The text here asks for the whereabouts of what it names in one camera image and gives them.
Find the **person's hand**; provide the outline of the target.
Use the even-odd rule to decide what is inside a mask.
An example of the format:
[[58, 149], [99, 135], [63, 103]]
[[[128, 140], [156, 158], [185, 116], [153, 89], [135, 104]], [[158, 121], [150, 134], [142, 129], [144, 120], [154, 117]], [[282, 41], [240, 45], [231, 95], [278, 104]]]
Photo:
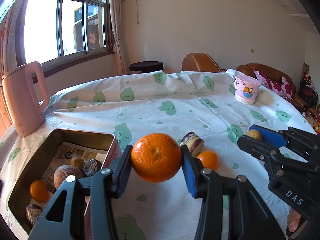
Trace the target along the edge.
[[295, 232], [298, 229], [300, 218], [301, 214], [294, 209], [290, 209], [287, 217], [287, 226], [290, 232]]

